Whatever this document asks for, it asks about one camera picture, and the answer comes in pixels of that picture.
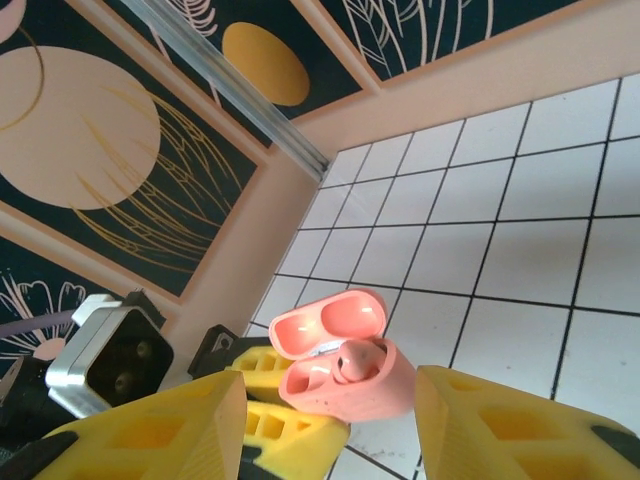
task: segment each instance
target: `leaf illustration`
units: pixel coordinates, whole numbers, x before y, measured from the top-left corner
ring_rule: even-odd
[[[218,29],[211,0],[167,0],[200,35],[209,37]]]

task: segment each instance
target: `yellow circle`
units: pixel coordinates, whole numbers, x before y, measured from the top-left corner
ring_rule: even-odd
[[[272,103],[294,107],[309,95],[304,65],[264,28],[244,22],[230,25],[222,37],[222,53]]]

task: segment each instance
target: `pink circle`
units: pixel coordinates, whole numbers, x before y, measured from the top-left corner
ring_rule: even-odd
[[[8,40],[20,27],[27,0],[12,0],[0,10],[0,43]]]

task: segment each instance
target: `decorative wallpaper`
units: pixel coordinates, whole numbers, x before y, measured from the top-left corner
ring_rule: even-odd
[[[255,164],[66,2],[5,4],[0,202],[179,296]]]
[[[172,1],[176,2],[177,5],[180,5],[178,2],[182,2],[182,0]],[[242,127],[262,145],[269,147],[273,143],[271,142],[271,139],[262,133],[262,130],[256,127],[251,120],[240,113],[240,111],[234,107],[231,102],[218,93],[213,82],[200,76],[200,74],[196,72],[189,63],[175,53],[169,45],[162,41],[158,33],[150,24],[147,24],[138,18],[127,8],[122,0],[105,0],[104,3],[115,11],[124,21],[131,25],[134,30],[147,40],[147,42],[153,45],[169,63],[185,74],[187,78],[189,78],[189,80],[191,80],[201,90],[210,95],[218,106],[231,115],[234,120],[242,125]],[[180,10],[181,14],[187,15],[188,12],[195,10],[192,14],[192,22],[194,24],[194,28],[202,35],[207,37],[215,33],[217,30],[217,24],[213,22],[215,20],[215,9],[208,3],[208,0],[204,3],[202,3],[201,0],[184,0],[182,5],[183,8]]]
[[[578,0],[320,0],[382,80]]]
[[[0,323],[76,309],[94,293],[109,293],[79,275],[0,237]],[[71,320],[62,325],[0,339],[0,377],[16,358],[53,360],[73,336]]]
[[[289,119],[360,91],[360,86],[289,0],[167,0]],[[121,0],[106,0],[174,66],[243,125],[246,119],[141,22]]]

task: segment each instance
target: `open lid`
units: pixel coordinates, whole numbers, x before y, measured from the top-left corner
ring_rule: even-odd
[[[290,360],[336,350],[345,340],[380,335],[387,324],[383,298],[369,289],[353,289],[298,307],[276,317],[269,339]]]

